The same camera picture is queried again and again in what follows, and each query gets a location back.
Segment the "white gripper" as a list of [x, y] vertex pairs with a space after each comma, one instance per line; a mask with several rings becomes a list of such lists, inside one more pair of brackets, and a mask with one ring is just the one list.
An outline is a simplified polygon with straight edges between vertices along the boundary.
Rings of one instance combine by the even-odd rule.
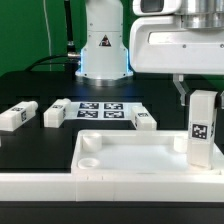
[[182, 106], [183, 74], [224, 75], [224, 0], [134, 0], [130, 63], [142, 73], [172, 73]]

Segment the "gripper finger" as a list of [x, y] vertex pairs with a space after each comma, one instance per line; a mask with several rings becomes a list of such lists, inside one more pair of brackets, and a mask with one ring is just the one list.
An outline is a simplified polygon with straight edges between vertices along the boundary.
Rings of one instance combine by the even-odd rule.
[[224, 110], [224, 91], [218, 93], [216, 96], [216, 108]]

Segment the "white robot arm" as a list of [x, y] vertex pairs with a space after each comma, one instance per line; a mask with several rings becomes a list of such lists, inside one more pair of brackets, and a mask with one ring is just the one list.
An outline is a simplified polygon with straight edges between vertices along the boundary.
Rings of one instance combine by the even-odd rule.
[[120, 0], [85, 0], [85, 6], [81, 81], [111, 86], [135, 72], [170, 73], [186, 105], [186, 74], [224, 75], [224, 0], [133, 0], [138, 19], [128, 47]]

